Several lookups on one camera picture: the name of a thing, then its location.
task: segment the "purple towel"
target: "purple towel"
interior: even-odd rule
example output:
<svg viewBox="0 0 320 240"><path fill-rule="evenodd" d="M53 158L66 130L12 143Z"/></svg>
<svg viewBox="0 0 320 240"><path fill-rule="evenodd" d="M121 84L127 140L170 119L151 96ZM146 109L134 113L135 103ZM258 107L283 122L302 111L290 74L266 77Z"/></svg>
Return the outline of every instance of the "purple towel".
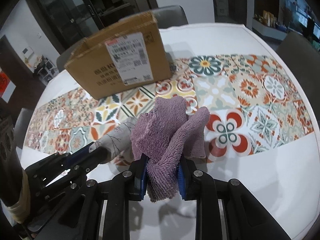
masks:
<svg viewBox="0 0 320 240"><path fill-rule="evenodd" d="M152 202L173 198L177 192L177 166L181 154L186 158L205 158L204 126L209 111L201 107L186 115L186 100L177 96L156 98L154 108L139 116L131 133L135 160L149 157L148 194Z"/></svg>

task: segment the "beige tape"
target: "beige tape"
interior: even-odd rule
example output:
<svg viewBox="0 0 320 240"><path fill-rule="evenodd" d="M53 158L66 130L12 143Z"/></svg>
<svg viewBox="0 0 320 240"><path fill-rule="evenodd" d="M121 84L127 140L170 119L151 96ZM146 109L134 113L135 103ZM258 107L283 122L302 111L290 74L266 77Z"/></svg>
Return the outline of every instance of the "beige tape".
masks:
<svg viewBox="0 0 320 240"><path fill-rule="evenodd" d="M7 207L12 218L19 224L22 224L30 214L30 190L28 176L22 170L22 188L17 203L11 207Z"/></svg>

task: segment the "white label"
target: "white label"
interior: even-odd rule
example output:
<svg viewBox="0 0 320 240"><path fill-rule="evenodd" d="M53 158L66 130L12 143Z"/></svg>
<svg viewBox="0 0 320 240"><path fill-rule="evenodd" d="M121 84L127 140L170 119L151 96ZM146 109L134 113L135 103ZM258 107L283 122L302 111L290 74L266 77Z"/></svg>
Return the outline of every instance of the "white label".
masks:
<svg viewBox="0 0 320 240"><path fill-rule="evenodd" d="M106 41L105 45L125 85L153 80L141 32Z"/></svg>

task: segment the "red poster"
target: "red poster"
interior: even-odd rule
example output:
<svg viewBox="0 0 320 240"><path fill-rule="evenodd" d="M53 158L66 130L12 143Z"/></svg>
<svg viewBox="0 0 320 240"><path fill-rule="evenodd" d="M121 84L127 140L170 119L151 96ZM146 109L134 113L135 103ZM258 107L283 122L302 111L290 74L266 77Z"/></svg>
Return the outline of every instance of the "red poster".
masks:
<svg viewBox="0 0 320 240"><path fill-rule="evenodd" d="M5 89L9 85L10 79L8 76L0 70L0 97L2 97Z"/></svg>

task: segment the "yellow flower center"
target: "yellow flower center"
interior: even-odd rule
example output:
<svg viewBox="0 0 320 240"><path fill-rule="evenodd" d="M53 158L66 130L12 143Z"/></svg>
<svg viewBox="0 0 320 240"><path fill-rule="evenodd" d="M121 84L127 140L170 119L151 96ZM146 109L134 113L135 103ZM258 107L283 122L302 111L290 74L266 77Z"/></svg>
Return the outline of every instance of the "yellow flower center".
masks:
<svg viewBox="0 0 320 240"><path fill-rule="evenodd" d="M202 67L209 67L210 66L210 62L207 61L207 60L203 60L203 61L200 62L200 65Z"/></svg>

